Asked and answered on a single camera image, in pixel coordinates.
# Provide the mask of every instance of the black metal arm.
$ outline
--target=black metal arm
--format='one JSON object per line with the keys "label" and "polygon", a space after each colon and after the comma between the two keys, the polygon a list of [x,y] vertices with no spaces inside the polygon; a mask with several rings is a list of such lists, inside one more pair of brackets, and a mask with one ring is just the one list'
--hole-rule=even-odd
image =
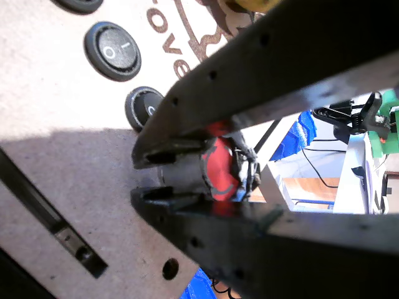
{"label": "black metal arm", "polygon": [[[283,1],[172,87],[135,167],[181,163],[215,136],[395,86],[398,15],[394,0]],[[135,190],[133,206],[244,298],[369,295],[368,275],[398,265],[397,216],[296,214],[173,187]],[[334,287],[321,294],[325,281]]]}

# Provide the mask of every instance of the black plastic part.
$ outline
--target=black plastic part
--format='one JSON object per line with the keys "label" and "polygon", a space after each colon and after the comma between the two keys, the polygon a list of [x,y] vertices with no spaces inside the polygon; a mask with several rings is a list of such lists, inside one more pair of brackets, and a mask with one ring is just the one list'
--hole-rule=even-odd
{"label": "black plastic part", "polygon": [[178,152],[170,140],[210,139],[397,85],[399,39],[362,45],[395,36],[398,11],[394,0],[281,1],[175,83],[135,143],[135,167]]}
{"label": "black plastic part", "polygon": [[347,130],[343,130],[338,126],[334,126],[334,137],[339,141],[342,141],[346,145],[349,143],[350,134]]}
{"label": "black plastic part", "polygon": [[377,115],[381,104],[381,93],[372,92],[359,113],[351,114],[352,103],[346,102],[342,105],[331,105],[329,108],[315,109],[312,114],[315,118],[334,125],[343,135],[376,131],[379,137],[387,139],[390,132],[390,120],[386,116]]}
{"label": "black plastic part", "polygon": [[398,129],[397,129],[397,118],[395,116],[395,112],[391,112],[390,113],[390,123],[393,124],[391,125],[391,133],[397,133]]}
{"label": "black plastic part", "polygon": [[0,249],[1,299],[55,299],[7,253]]}
{"label": "black plastic part", "polygon": [[86,33],[85,50],[92,65],[115,81],[132,79],[142,66],[135,40],[125,29],[111,22],[96,23]]}
{"label": "black plastic part", "polygon": [[[260,202],[221,202],[207,197],[187,205],[192,194],[154,195],[146,200],[141,193],[140,189],[132,191],[132,204],[144,220],[245,299],[320,298],[323,292],[323,298],[370,298],[373,296],[365,288],[370,275],[399,267],[396,231],[383,229],[384,225],[396,227],[397,216],[295,213]],[[171,210],[170,205],[177,201],[183,202],[183,207]],[[353,241],[350,234],[360,241]],[[201,247],[193,246],[193,238]],[[392,244],[392,251],[375,246],[385,241]],[[329,262],[323,263],[326,257]],[[317,283],[301,288],[307,277]],[[395,278],[387,279],[395,283]],[[325,282],[335,280],[337,287],[326,293]],[[389,296],[391,290],[376,292],[377,296]]]}
{"label": "black plastic part", "polygon": [[56,0],[60,5],[80,14],[91,14],[102,4],[103,0]]}
{"label": "black plastic part", "polygon": [[145,123],[155,113],[163,99],[162,94],[151,87],[138,87],[126,98],[125,112],[132,128],[141,131]]}

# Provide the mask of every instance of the wooden surface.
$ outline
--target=wooden surface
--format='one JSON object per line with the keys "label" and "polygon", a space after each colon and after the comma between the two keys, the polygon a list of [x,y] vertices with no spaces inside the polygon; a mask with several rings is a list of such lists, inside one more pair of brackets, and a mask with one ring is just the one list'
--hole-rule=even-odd
{"label": "wooden surface", "polygon": [[[335,201],[337,189],[328,188],[323,185],[319,178],[284,178],[284,184],[288,190],[291,199],[308,199],[314,201]],[[339,178],[324,178],[329,186],[338,186]],[[256,188],[251,195],[251,201],[264,202],[264,197]],[[316,209],[328,208],[325,204],[304,204],[303,206]]]}
{"label": "wooden surface", "polygon": [[[227,290],[227,288],[228,288],[228,286],[225,285],[223,282],[219,282],[215,287],[216,287],[216,289],[217,289],[219,292],[223,292],[224,290]],[[220,294],[220,293],[214,291],[214,293],[215,293],[217,299],[229,299],[229,295],[228,295],[227,292],[226,292],[226,293]],[[231,296],[232,296],[233,298],[240,298],[240,297],[241,297],[241,296],[240,296],[238,293],[236,293],[234,290],[231,290]]]}
{"label": "wooden surface", "polygon": [[[0,146],[109,266],[94,279],[0,186],[0,246],[56,298],[178,298],[196,272],[130,205],[131,189],[158,181],[155,169],[132,167],[137,134],[124,104],[139,86],[165,94],[251,22],[214,8],[223,29],[200,1],[105,0],[87,16],[51,0],[1,2]],[[84,35],[98,21],[136,40],[142,68],[133,80],[114,82],[88,62]],[[166,281],[171,257],[180,268]]]}

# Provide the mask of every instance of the blue cloth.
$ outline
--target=blue cloth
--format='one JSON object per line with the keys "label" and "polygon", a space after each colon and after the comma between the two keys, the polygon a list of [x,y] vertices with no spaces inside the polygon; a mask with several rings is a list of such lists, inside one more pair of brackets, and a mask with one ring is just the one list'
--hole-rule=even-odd
{"label": "blue cloth", "polygon": [[270,161],[280,160],[298,153],[302,148],[310,145],[316,137],[316,126],[310,111],[302,112],[298,120],[289,129],[286,137],[274,152]]}
{"label": "blue cloth", "polygon": [[216,299],[211,284],[202,269],[198,269],[180,299]]}

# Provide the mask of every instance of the black rocker switch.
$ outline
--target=black rocker switch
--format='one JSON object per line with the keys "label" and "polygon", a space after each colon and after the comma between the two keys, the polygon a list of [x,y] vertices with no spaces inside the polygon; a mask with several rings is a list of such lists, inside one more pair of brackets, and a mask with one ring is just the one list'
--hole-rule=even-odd
{"label": "black rocker switch", "polygon": [[129,124],[140,131],[155,113],[163,96],[154,88],[138,87],[126,98],[125,112]]}
{"label": "black rocker switch", "polygon": [[142,64],[140,50],[130,34],[111,22],[99,22],[85,36],[87,57],[92,65],[115,81],[136,76]]}
{"label": "black rocker switch", "polygon": [[79,14],[91,14],[96,11],[103,0],[57,0],[57,2]]}

